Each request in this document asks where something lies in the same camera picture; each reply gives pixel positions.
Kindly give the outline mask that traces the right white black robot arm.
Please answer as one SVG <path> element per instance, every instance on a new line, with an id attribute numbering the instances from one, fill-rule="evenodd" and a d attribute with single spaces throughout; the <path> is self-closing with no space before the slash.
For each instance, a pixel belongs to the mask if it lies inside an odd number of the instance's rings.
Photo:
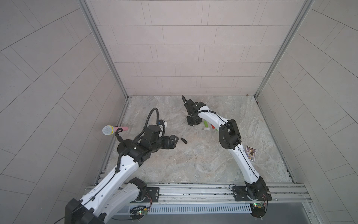
<path id="1" fill-rule="evenodd" d="M 268 186 L 247 157 L 236 121 L 218 115 L 202 102 L 181 97 L 188 113 L 188 125 L 194 126 L 207 121 L 219 131 L 220 145 L 234 157 L 244 177 L 246 188 L 239 190 L 239 193 L 252 201 L 271 201 Z"/>

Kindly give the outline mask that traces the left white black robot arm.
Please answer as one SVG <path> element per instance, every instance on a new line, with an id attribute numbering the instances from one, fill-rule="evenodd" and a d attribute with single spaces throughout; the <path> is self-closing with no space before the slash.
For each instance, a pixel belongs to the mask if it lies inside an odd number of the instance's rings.
<path id="1" fill-rule="evenodd" d="M 122 189 L 122 184 L 160 149 L 174 149 L 179 138 L 165 136 L 166 124 L 156 118 L 154 125 L 146 119 L 143 130 L 134 140 L 123 140 L 116 131 L 119 154 L 116 167 L 80 200 L 71 199 L 61 219 L 66 224 L 106 224 L 116 213 L 133 201 L 142 201 L 146 183 L 134 178 Z"/>

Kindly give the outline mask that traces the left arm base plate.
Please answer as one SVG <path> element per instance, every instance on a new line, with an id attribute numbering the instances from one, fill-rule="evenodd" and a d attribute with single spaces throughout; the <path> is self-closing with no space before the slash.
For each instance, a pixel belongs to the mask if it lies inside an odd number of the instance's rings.
<path id="1" fill-rule="evenodd" d="M 147 187 L 145 190 L 141 189 L 139 195 L 134 200 L 136 203 L 157 203 L 159 198 L 159 187 Z"/>

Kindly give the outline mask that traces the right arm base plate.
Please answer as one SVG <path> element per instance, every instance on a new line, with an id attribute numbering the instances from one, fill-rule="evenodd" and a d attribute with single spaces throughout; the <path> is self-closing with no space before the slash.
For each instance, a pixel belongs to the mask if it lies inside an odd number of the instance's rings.
<path id="1" fill-rule="evenodd" d="M 246 186 L 229 186 L 229 189 L 232 191 L 235 201 L 272 201 L 272 195 L 268 186 L 257 196 L 249 196 L 249 193 L 246 191 Z"/>

